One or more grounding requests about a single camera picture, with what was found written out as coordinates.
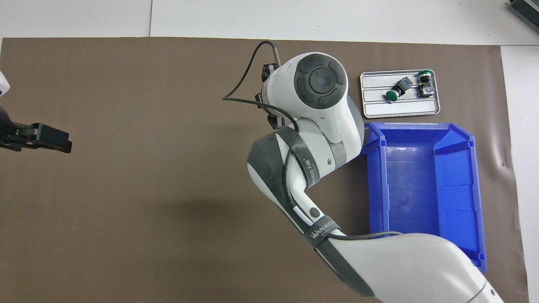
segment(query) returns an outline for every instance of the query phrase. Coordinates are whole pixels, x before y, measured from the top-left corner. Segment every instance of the metal tray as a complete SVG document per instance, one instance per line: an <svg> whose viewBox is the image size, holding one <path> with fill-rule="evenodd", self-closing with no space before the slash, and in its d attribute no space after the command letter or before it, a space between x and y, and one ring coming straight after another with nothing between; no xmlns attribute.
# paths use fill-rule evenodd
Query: metal tray
<svg viewBox="0 0 539 303"><path fill-rule="evenodd" d="M434 115L440 112L440 99L436 76L432 72L432 85L436 90L434 96L420 98L418 96L419 72L423 70L365 72L360 76L363 114L366 118L388 118L403 116ZM385 98L390 90L403 77L412 80L412 87L396 102Z"/></svg>

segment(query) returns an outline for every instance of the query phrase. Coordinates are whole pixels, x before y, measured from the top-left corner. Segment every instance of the brown paper mat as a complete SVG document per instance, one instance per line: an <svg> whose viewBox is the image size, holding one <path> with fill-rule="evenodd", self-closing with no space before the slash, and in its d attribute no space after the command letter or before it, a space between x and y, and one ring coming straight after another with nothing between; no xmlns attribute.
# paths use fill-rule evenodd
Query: brown paper mat
<svg viewBox="0 0 539 303"><path fill-rule="evenodd" d="M220 99L257 43L4 39L12 89L0 104L15 122L69 132L73 152L0 150L1 302L377 301L341 283L249 178L251 144L271 129L263 111ZM500 48L276 43L283 62L339 59L357 104L362 72L435 70L441 113L384 121L475 135L486 276L505 302L527 302ZM263 47L237 96L252 99L271 61ZM365 165L309 190L348 234L368 231Z"/></svg>

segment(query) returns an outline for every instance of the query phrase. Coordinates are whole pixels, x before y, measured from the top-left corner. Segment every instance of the cable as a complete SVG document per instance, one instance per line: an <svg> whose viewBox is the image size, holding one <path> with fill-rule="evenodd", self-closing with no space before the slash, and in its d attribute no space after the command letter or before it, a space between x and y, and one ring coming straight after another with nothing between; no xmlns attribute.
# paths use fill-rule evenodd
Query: cable
<svg viewBox="0 0 539 303"><path fill-rule="evenodd" d="M287 113L284 109L282 109L280 107L273 106L271 104L265 104L265 103L260 103L260 102L256 102L256 101L252 101L252 100L245 100L245 99L238 99L238 98L224 97L223 100L225 100L225 101L226 100L228 100L228 101L236 101L236 102L242 102L242 103L247 103L247 104L254 104L254 105L261 106L261 107L267 107L267 108L274 109L274 110L282 113L283 115L285 115L286 118L288 118L292 122L292 125L294 125L294 129L296 130L296 132L299 132L299 127L298 127L298 124L296 123L296 120L289 113Z"/></svg>
<svg viewBox="0 0 539 303"><path fill-rule="evenodd" d="M368 235L359 235L359 236L336 236L333 234L329 234L328 238L334 238L338 240L367 240L367 239L374 239L382 236L397 236L402 235L403 233L398 231L381 231L381 232L375 232L370 233Z"/></svg>
<svg viewBox="0 0 539 303"><path fill-rule="evenodd" d="M230 93L228 93L225 98L228 98L230 96L232 96L233 93L236 92L236 90L238 90L239 86L241 85L241 83L243 83L243 80L245 80L245 77L247 76L247 73L249 73L249 70L251 69L251 65L253 64L253 61L254 61L254 56L257 55L257 52L258 52L258 49L263 46L264 44L268 44L269 46L271 46L274 50L277 49L275 47L275 45L273 43L271 43L271 41L268 41L268 40L264 40L262 42L260 42L257 47L254 49L253 51L253 54L251 55L251 60L249 60L249 64L247 64L247 68L245 69L245 72L243 73L243 76L241 76L241 79L239 80L238 84L236 84L236 87L230 91Z"/></svg>
<svg viewBox="0 0 539 303"><path fill-rule="evenodd" d="M251 55L251 60L249 60L249 64L247 64L247 68L245 69L245 72L243 73L243 76L241 76L241 79L239 80L238 84L236 84L236 86L230 91L230 93L228 93L226 96L223 97L223 100L225 100L225 101L236 101L236 102L242 102L242 103L247 103L247 104L254 104L254 105L257 105L257 106L260 106L260 107L270 108L270 109L273 109L275 111L278 111L279 113L283 114L286 118L288 118L290 120L290 122L292 122L292 125L294 125L294 129L296 130L296 132L299 132L299 127L298 127L298 124L296 123L296 120L289 113L287 113L284 109L282 109L280 107L277 107L277 106L273 106L271 104L260 103L260 102L256 102L256 101L252 101L252 100L238 99L238 98L231 98L230 97L233 93L235 93L238 90L240 85L245 80L245 77L247 76L247 74L249 73L249 70L251 69L251 65L253 65L254 57L257 55L257 52L258 52L259 48L264 44L268 44L268 45L270 45L272 47L273 55L275 57L275 63L277 64L277 67L279 67L281 65L281 61L279 59L279 54L277 53L277 47L275 47L275 45L273 43L271 43L271 41L268 41L268 40L264 40L264 41L260 42L257 45L257 47L254 49L253 54Z"/></svg>
<svg viewBox="0 0 539 303"><path fill-rule="evenodd" d="M296 201L294 200L294 197L292 197L292 194L290 193L290 189L288 188L288 183L286 182L286 172L288 171L288 160L290 159L290 156L292 155L292 148L288 148L288 152L286 153L285 158L285 164L282 171L282 179L284 180L286 194L288 195L288 198L290 199L290 203L292 204L292 207L296 206Z"/></svg>

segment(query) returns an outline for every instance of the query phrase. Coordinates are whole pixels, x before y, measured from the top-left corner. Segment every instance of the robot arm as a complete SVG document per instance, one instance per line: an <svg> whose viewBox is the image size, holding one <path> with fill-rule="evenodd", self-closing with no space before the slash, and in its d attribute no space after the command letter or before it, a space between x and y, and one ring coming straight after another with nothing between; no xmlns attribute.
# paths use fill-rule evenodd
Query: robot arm
<svg viewBox="0 0 539 303"><path fill-rule="evenodd" d="M294 57L269 75L262 102L297 118L298 129L285 126L256 140L247 168L257 187L341 280L363 296L385 303L502 302L451 242L426 234L349 237L307 196L305 189L361 151L363 122L347 91L341 63L323 53Z"/></svg>
<svg viewBox="0 0 539 303"><path fill-rule="evenodd" d="M5 95L9 88L8 81L0 72L0 97ZM0 106L0 147L2 148L18 152L22 148L46 148L70 153L72 142L68 138L68 133L41 123L25 125L11 122L8 113Z"/></svg>

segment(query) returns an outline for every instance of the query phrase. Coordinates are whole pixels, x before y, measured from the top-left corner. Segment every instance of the blue storage bin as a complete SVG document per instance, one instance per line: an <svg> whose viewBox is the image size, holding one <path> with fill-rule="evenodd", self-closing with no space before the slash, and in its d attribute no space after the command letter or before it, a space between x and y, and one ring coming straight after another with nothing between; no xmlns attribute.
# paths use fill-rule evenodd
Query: blue storage bin
<svg viewBox="0 0 539 303"><path fill-rule="evenodd" d="M370 231L443 237L487 271L473 135L451 123L366 123Z"/></svg>

